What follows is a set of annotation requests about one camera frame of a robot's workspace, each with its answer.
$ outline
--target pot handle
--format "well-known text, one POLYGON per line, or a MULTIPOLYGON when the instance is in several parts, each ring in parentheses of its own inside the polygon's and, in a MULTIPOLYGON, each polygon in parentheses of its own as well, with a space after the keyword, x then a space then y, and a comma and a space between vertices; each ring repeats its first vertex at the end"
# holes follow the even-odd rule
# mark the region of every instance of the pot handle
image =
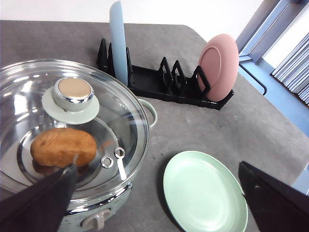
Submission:
POLYGON ((81 226, 84 229, 93 229, 96 231, 102 230, 104 228, 105 220, 110 215, 110 209, 100 210, 93 215, 87 217, 84 221, 82 221, 81 226))
POLYGON ((158 114, 155 108, 149 102, 145 101, 144 99, 139 99, 139 102, 142 106, 146 107, 150 111, 150 113, 153 115, 154 121, 149 126, 150 128, 152 128, 158 121, 158 114))

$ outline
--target lid knob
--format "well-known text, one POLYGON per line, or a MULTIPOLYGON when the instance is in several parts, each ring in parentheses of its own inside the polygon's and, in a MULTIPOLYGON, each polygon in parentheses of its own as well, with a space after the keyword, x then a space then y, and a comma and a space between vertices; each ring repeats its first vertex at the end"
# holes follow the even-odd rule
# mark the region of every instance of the lid knob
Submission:
POLYGON ((91 85, 78 77, 64 77, 55 83, 53 99, 66 111, 77 112, 91 102, 94 91, 91 85))
POLYGON ((42 107, 53 119, 73 125, 91 121, 100 109, 91 85, 77 77, 57 80, 44 92, 42 107))

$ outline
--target dish rack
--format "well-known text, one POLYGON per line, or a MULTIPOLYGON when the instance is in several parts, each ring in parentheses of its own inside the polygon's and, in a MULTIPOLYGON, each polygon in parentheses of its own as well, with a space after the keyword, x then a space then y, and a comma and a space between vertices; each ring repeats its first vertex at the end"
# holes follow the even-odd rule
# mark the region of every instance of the dish rack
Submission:
MULTIPOLYGON (((221 110, 234 95, 231 90, 221 101, 211 101, 206 95, 210 90, 209 82, 202 68, 197 66, 192 76, 185 77, 180 62, 177 60, 172 70, 166 57, 163 57, 158 70, 147 69, 131 64, 129 49, 126 48, 128 88, 138 96, 155 98, 167 102, 186 103, 199 107, 221 110), (201 91, 197 82, 201 77, 205 89, 201 91)), ((112 59, 112 43, 107 52, 105 39, 101 40, 97 58, 98 69, 115 77, 112 59)))

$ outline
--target gray countertop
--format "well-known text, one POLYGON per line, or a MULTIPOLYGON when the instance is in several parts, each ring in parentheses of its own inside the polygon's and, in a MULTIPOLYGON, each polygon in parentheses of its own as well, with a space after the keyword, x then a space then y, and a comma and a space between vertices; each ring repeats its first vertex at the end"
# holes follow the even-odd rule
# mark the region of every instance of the gray countertop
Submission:
MULTIPOLYGON (((96 67, 101 38, 110 41, 106 23, 1 21, 0 63, 37 58, 77 61, 96 67)), ((158 69, 163 56, 170 66, 179 60, 191 76, 206 42, 181 25, 126 24, 132 64, 158 69)), ((181 231, 165 204, 163 171, 185 150, 208 153, 238 176, 244 160, 292 184, 309 161, 309 139, 241 75, 235 95, 221 111, 147 99, 158 112, 149 152, 128 201, 107 222, 104 231, 181 231)), ((258 231, 250 215, 248 232, 258 231)))

